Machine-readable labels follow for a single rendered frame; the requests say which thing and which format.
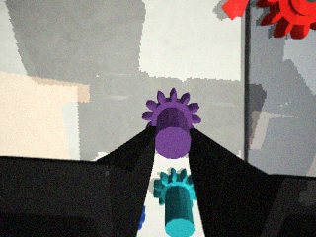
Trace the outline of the blue gear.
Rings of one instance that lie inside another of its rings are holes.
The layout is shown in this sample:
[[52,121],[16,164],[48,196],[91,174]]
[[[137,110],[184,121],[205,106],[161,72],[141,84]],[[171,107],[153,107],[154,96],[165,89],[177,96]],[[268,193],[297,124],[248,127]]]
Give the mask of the blue gear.
[[142,228],[142,224],[144,223],[145,221],[145,206],[143,207],[143,211],[142,211],[142,215],[141,215],[141,220],[140,220],[140,224],[139,224],[139,228],[138,230],[140,230]]

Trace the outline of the red curved arrow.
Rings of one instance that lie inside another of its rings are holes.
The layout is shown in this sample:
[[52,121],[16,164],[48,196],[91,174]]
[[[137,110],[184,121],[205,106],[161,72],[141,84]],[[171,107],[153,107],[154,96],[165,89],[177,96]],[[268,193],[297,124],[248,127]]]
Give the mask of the red curved arrow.
[[235,17],[243,17],[248,0],[228,0],[222,9],[233,20]]

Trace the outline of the red gear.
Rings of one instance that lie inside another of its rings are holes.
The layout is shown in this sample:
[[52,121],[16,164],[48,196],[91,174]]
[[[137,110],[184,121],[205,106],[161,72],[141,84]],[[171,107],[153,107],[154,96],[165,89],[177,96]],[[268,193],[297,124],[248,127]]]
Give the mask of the red gear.
[[258,7],[269,7],[270,12],[260,26],[277,23],[273,38],[282,38],[290,32],[293,40],[306,38],[309,28],[316,30],[316,2],[305,0],[259,0]]

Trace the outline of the grey flat board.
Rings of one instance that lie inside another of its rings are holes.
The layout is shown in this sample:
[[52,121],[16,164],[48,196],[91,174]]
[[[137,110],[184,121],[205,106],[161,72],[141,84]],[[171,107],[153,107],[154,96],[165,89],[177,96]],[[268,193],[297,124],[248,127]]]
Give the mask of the grey flat board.
[[273,38],[271,11],[245,9],[244,158],[268,175],[316,177],[316,30]]

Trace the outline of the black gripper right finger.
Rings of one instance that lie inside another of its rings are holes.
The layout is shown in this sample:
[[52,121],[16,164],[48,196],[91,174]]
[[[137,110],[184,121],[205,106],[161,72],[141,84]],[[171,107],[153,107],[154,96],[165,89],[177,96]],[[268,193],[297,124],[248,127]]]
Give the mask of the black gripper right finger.
[[277,237],[290,215],[316,215],[316,177],[268,175],[199,130],[189,131],[204,237]]

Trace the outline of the purple gear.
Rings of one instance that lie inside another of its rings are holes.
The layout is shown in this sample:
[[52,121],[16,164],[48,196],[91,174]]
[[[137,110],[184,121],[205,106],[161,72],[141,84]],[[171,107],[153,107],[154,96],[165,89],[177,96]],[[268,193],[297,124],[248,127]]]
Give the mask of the purple gear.
[[170,92],[170,98],[165,98],[161,92],[157,92],[158,103],[147,100],[146,106],[153,112],[142,114],[144,120],[148,120],[148,126],[156,126],[155,149],[158,154],[167,159],[178,159],[185,156],[191,147],[190,128],[192,123],[201,122],[200,116],[194,114],[198,109],[198,103],[187,103],[190,93],[177,98],[175,88]]

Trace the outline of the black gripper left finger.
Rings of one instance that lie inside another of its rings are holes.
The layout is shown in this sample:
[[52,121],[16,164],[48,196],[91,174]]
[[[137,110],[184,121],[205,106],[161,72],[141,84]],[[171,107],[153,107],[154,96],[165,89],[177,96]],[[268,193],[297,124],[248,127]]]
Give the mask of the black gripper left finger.
[[0,212],[88,217],[98,237],[137,237],[156,129],[96,161],[0,156]]

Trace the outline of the teal gear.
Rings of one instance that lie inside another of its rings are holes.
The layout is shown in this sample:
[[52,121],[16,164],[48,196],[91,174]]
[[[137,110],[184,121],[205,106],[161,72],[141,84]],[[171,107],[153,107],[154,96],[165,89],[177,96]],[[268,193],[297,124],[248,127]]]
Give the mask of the teal gear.
[[[161,179],[161,180],[160,180]],[[195,231],[193,200],[197,200],[192,175],[187,169],[180,174],[171,168],[171,175],[160,172],[160,179],[154,180],[153,195],[159,204],[165,204],[165,231],[170,237],[190,237]]]

